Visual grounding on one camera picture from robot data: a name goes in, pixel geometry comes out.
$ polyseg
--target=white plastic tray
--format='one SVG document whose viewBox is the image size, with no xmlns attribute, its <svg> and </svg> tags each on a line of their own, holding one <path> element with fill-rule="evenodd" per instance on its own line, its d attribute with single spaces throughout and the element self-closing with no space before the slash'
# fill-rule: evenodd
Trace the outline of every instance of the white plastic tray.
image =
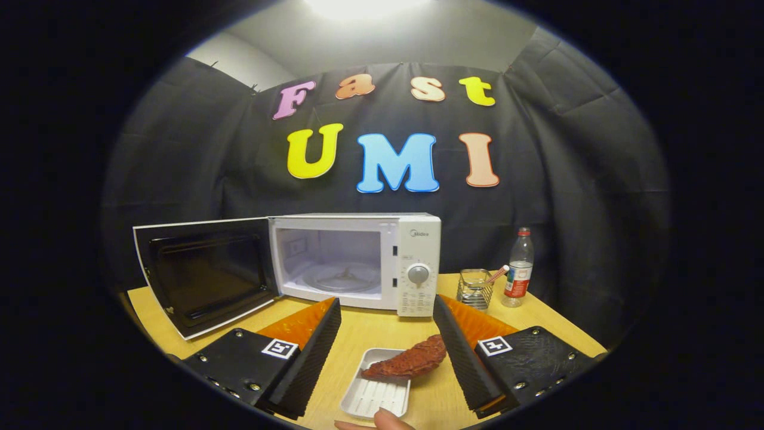
<svg viewBox="0 0 764 430">
<path fill-rule="evenodd" d="M 387 409 L 397 417 L 403 416 L 409 406 L 410 380 L 383 382 L 366 380 L 361 377 L 361 371 L 368 369 L 371 364 L 393 358 L 403 351 L 384 348 L 367 350 L 355 370 L 355 377 L 350 382 L 345 397 L 339 404 L 340 409 L 359 419 L 374 420 L 374 413 L 380 407 Z"/>
</svg>

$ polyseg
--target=microwave dial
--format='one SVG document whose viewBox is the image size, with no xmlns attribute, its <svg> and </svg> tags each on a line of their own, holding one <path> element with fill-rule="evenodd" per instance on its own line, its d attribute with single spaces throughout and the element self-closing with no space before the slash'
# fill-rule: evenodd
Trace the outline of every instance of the microwave dial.
<svg viewBox="0 0 764 430">
<path fill-rule="evenodd" d="M 422 263 L 412 264 L 409 266 L 407 275 L 409 280 L 419 288 L 429 278 L 429 267 Z"/>
</svg>

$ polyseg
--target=hand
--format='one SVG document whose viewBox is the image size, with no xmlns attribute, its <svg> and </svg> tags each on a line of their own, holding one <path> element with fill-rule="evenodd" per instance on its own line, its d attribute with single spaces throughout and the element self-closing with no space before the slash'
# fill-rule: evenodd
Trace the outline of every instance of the hand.
<svg viewBox="0 0 764 430">
<path fill-rule="evenodd" d="M 374 425 L 376 427 L 367 427 L 365 425 L 352 424 L 350 422 L 335 421 L 335 427 L 340 430 L 366 430 L 376 428 L 377 430 L 416 430 L 414 427 L 401 421 L 395 414 L 387 409 L 380 408 L 374 414 Z"/>
</svg>

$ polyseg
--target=wooden table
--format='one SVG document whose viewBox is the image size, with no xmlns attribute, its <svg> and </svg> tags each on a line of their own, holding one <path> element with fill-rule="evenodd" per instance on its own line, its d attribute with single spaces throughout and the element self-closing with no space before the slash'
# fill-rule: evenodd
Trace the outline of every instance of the wooden table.
<svg viewBox="0 0 764 430">
<path fill-rule="evenodd" d="M 606 352 L 597 341 L 531 294 L 526 296 L 522 306 L 505 308 L 499 300 L 505 282 L 506 277 L 502 276 L 494 284 L 489 315 L 520 330 L 533 325 L 543 326 L 589 357 Z M 440 275 L 438 293 L 453 298 L 457 284 L 458 274 Z M 201 350 L 233 327 L 257 331 L 314 303 L 300 298 L 278 298 L 275 303 L 246 318 L 201 337 L 184 340 L 162 312 L 148 287 L 130 290 L 128 296 L 146 332 L 158 347 L 181 359 Z M 319 429 L 335 428 L 336 419 L 373 425 L 368 421 L 354 419 L 339 408 L 364 352 L 369 348 L 407 349 L 438 332 L 432 318 L 402 318 L 394 311 L 343 306 L 342 325 L 310 398 L 306 414 L 297 421 L 287 421 Z M 403 420 L 417 430 L 464 428 L 481 421 L 467 407 L 448 357 L 432 373 L 411 382 L 408 411 Z"/>
</svg>

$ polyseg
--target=ceiling light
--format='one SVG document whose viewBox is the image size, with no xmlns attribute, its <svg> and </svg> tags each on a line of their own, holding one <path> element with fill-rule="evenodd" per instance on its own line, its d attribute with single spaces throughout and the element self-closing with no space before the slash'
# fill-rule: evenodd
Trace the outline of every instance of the ceiling light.
<svg viewBox="0 0 764 430">
<path fill-rule="evenodd" d="M 305 0 L 324 18 L 373 19 L 404 11 L 432 0 Z"/>
</svg>

